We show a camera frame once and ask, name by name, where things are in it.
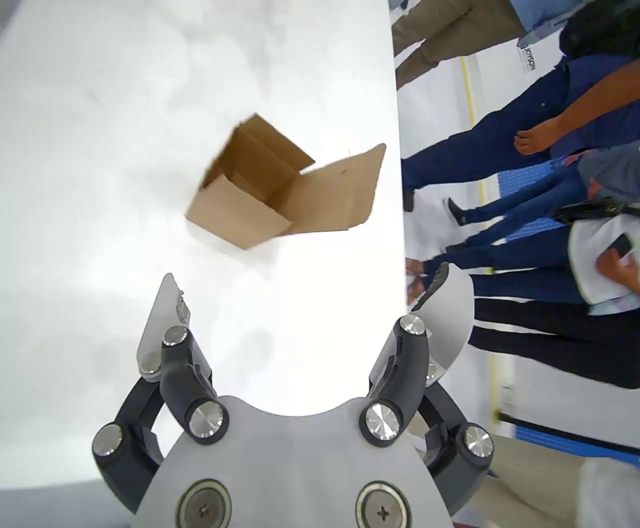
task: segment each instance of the black trousers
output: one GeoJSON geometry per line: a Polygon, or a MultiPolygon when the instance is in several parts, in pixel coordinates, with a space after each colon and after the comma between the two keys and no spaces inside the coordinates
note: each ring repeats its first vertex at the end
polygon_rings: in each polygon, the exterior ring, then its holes
{"type": "Polygon", "coordinates": [[[476,299],[476,319],[539,330],[503,332],[475,326],[469,344],[533,359],[590,380],[640,388],[640,308],[589,316],[588,305],[476,299]]]}

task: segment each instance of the khaki pants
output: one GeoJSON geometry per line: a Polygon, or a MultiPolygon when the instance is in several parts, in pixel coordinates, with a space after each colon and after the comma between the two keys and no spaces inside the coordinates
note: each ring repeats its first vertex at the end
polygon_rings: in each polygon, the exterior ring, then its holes
{"type": "Polygon", "coordinates": [[[491,471],[471,498],[500,528],[575,528],[585,459],[514,438],[492,435],[491,471]]]}
{"type": "Polygon", "coordinates": [[[396,69],[400,88],[442,60],[526,34],[509,0],[420,0],[393,26],[394,56],[424,40],[396,69]]]}

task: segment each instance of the cardboard box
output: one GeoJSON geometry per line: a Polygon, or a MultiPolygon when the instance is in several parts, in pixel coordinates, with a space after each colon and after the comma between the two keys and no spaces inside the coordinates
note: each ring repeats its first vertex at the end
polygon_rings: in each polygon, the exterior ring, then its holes
{"type": "Polygon", "coordinates": [[[253,115],[207,170],[186,218],[242,249],[354,227],[371,214],[385,150],[380,144],[301,175],[314,160],[253,115]]]}

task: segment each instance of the yellow floor line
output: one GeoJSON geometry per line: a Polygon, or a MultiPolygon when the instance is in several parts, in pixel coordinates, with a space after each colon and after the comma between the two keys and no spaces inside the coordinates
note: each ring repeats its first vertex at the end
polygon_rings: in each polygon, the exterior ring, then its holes
{"type": "MultiPolygon", "coordinates": [[[[465,62],[464,57],[460,57],[460,62],[462,64],[462,73],[465,78],[465,90],[467,92],[467,104],[469,106],[469,117],[471,119],[471,126],[475,126],[477,123],[476,112],[474,111],[474,105],[472,99],[472,90],[471,90],[471,80],[470,74],[467,70],[467,63],[465,62]]],[[[480,186],[480,203],[484,205],[486,203],[487,192],[484,188],[484,182],[479,182],[480,186]]],[[[498,372],[500,371],[500,358],[496,354],[489,355],[489,405],[491,406],[492,412],[492,421],[493,425],[497,425],[498,416],[499,416],[499,395],[498,395],[498,385],[499,378],[498,372]]]]}

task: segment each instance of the black shoe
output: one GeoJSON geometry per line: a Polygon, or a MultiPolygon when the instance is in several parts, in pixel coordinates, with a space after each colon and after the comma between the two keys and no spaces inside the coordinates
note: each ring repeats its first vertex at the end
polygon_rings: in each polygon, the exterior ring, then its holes
{"type": "Polygon", "coordinates": [[[452,246],[447,246],[445,248],[445,253],[455,253],[456,251],[466,250],[469,247],[469,244],[466,242],[461,242],[460,244],[453,244],[452,246]]]}
{"type": "Polygon", "coordinates": [[[410,189],[403,189],[402,191],[402,205],[406,212],[413,211],[413,194],[414,191],[410,189]]]}
{"type": "Polygon", "coordinates": [[[444,207],[449,211],[449,213],[453,217],[453,220],[459,226],[467,225],[467,219],[465,218],[466,211],[458,207],[456,202],[451,200],[451,198],[444,199],[444,207]]]}

